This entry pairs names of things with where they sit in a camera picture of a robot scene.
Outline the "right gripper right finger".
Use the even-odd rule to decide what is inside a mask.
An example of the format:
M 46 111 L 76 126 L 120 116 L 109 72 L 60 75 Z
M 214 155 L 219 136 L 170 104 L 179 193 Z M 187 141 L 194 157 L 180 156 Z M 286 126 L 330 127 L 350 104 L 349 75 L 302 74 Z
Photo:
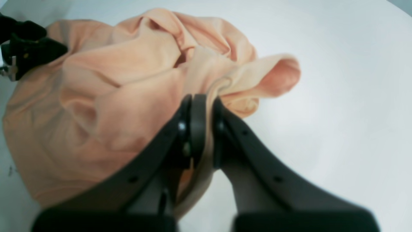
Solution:
M 233 232 L 379 232 L 373 214 L 287 167 L 220 98 L 212 105 L 214 166 L 229 179 Z

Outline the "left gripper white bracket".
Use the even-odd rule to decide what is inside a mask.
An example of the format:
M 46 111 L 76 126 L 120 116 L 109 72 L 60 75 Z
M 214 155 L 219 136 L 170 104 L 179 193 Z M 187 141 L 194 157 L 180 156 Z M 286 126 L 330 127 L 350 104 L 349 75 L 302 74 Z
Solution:
M 47 36 L 46 28 L 1 14 L 1 76 L 19 81 L 31 69 L 62 57 L 68 48 Z

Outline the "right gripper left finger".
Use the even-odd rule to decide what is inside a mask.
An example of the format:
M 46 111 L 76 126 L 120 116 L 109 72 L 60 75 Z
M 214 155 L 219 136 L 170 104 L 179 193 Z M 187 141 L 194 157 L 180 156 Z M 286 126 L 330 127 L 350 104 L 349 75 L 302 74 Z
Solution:
M 33 232 L 178 232 L 179 180 L 205 147 L 206 95 L 188 94 L 151 142 L 117 173 L 44 210 Z

